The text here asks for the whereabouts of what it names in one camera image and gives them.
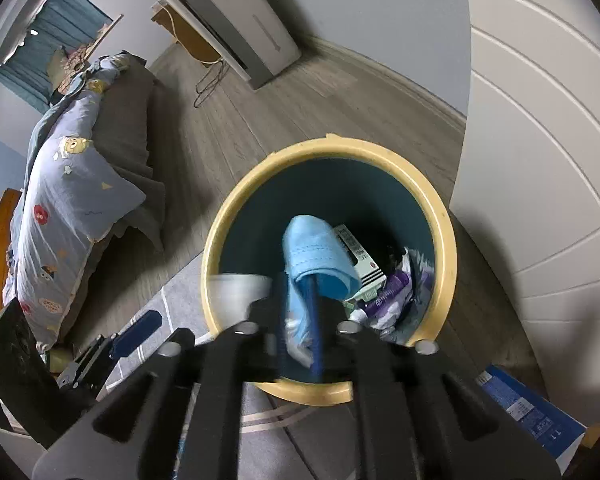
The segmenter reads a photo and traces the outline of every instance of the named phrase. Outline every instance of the electrical cable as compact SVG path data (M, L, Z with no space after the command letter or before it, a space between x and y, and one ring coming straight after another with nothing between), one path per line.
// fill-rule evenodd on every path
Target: electrical cable
M178 38L178 35L176 33L176 24L173 19L173 15L172 15L171 11L160 0L155 0L155 1L158 5L160 5L164 9L164 11L169 16L169 19L171 20L171 30L173 31L173 37L176 39L176 41L179 44L182 44L182 42L180 41L180 38ZM222 81L222 78L228 72L229 64L222 57L219 57L215 61L202 61L201 59L198 59L191 53L189 53L189 55L191 55L191 57L193 59L195 59L197 62L202 63L204 65L208 65L208 70L206 71L205 75L203 75L202 78L200 78L200 80L196 83L196 86L195 86L197 95L196 95L195 100L193 101L193 106L194 106L194 108L199 108L200 105L214 92L214 90L216 89L218 84ZM209 83L207 83L207 85L201 91L199 91L198 86L209 76L209 74L211 74L213 72L213 69L215 68L216 64L220 66L218 73L216 73L216 75L209 81Z

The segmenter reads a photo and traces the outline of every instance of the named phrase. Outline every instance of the cardboard box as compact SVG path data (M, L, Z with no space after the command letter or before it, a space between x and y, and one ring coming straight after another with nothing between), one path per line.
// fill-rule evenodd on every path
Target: cardboard box
M587 428L493 365L476 380L538 444L551 453L564 474Z
M338 236L340 243L347 251L353 268L356 269L360 278L360 290L347 298L347 303L355 304L357 300L371 301L378 295L378 289L384 285L386 276L380 270L378 264L366 252L366 249L360 244L356 237L351 234L346 225L342 224L334 227L334 232Z

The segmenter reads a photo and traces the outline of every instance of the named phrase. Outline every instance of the baseboard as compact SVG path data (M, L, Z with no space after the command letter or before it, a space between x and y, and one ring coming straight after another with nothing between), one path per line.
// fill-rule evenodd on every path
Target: baseboard
M453 108L447 102L440 99L438 96L429 92L423 86L420 86L415 81L409 79L402 74L395 72L389 67L374 61L373 59L364 56L356 51L353 51L344 46L340 46L335 43L331 43L331 41L324 40L323 38L318 38L317 36L312 36L310 34L303 34L295 32L294 37L299 41L305 48L313 50L319 54L331 54L331 55L341 55L349 58L353 58L361 65L365 66L368 70L372 72L381 73L381 75L391 79L409 94L415 95L419 100L430 110L434 111L442 118L446 120L447 123L451 124L455 127L459 132L464 135L464 129L466 127L466 117L461 114L458 110Z

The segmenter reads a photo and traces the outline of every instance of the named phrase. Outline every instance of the blue curtain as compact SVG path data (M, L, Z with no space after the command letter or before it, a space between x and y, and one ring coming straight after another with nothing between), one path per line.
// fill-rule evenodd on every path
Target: blue curtain
M96 39L111 19L89 0L47 0L29 28L24 45L0 66L0 82L40 113L48 110L52 94L46 74L53 53L61 47L75 50Z

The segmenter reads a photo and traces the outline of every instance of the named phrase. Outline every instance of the white cabinet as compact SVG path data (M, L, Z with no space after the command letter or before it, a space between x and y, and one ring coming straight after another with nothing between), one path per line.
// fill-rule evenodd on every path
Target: white cabinet
M471 89L450 208L506 288L550 399L597 423L600 15L590 0L469 9Z

